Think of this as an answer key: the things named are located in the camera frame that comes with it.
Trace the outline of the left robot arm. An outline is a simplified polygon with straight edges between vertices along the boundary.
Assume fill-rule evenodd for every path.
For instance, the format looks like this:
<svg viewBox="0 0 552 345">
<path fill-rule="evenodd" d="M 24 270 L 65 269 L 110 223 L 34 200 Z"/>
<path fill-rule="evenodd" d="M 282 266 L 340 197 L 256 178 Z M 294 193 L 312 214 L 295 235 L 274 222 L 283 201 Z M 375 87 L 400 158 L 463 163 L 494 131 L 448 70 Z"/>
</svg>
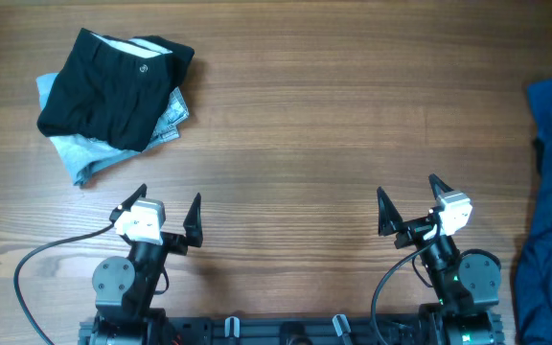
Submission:
<svg viewBox="0 0 552 345">
<path fill-rule="evenodd" d="M 165 261 L 170 254 L 185 256 L 203 243 L 201 195 L 197 194 L 183 221 L 183 235 L 162 230 L 166 219 L 162 201 L 147 197 L 141 185 L 113 209 L 109 220 L 128 245 L 125 257 L 105 259 L 92 277 L 97 313 L 93 323 L 79 332 L 85 345 L 179 344 L 178 332 L 163 309 L 151 305 L 163 292 L 160 279 L 169 278 Z"/>
</svg>

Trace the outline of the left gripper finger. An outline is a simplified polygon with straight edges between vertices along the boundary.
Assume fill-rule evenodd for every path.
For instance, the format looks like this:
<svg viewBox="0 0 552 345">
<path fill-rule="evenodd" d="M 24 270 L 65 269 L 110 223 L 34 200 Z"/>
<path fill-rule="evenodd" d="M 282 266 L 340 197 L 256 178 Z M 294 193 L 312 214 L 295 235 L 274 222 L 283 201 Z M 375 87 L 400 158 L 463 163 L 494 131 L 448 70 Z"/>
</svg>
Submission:
<svg viewBox="0 0 552 345">
<path fill-rule="evenodd" d="M 132 205 L 140 198 L 145 197 L 147 194 L 148 186 L 142 184 L 131 196 L 116 206 L 109 216 L 110 222 L 116 222 L 123 212 L 129 212 Z"/>
<path fill-rule="evenodd" d="M 200 211 L 201 194 L 197 193 L 183 222 L 188 246 L 201 247 L 203 244 L 203 231 Z"/>
</svg>

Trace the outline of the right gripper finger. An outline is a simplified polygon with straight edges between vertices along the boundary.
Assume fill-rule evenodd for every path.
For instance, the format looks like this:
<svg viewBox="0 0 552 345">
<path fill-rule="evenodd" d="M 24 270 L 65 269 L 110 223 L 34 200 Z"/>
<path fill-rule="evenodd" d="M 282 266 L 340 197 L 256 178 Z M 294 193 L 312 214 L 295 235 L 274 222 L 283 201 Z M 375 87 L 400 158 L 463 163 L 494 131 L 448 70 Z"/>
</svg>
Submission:
<svg viewBox="0 0 552 345">
<path fill-rule="evenodd" d="M 439 196 L 453 192 L 453 189 L 446 184 L 440 177 L 435 173 L 432 173 L 428 177 L 429 185 L 433 193 L 433 197 L 437 199 Z"/>
<path fill-rule="evenodd" d="M 377 189 L 379 222 L 378 233 L 380 236 L 390 236 L 402 229 L 403 219 L 390 197 L 382 187 Z"/>
</svg>

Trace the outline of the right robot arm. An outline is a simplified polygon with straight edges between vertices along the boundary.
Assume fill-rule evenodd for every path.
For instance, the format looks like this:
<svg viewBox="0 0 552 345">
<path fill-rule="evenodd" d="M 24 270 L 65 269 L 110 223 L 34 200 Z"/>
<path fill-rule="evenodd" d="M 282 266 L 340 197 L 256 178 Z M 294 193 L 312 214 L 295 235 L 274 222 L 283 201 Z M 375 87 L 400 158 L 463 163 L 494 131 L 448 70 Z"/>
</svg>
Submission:
<svg viewBox="0 0 552 345">
<path fill-rule="evenodd" d="M 457 248 L 452 236 L 467 226 L 472 201 L 434 173 L 428 181 L 435 204 L 425 216 L 411 220 L 403 219 L 387 192 L 377 188 L 378 234 L 394 235 L 398 249 L 415 250 L 389 268 L 375 288 L 371 332 L 378 344 L 387 344 L 389 332 L 400 329 L 380 320 L 379 296 L 399 269 L 420 260 L 428 276 L 422 283 L 434 290 L 438 301 L 419 306 L 413 336 L 424 344 L 499 344 L 504 341 L 501 319 L 491 308 L 499 304 L 501 262 L 486 250 Z"/>
</svg>

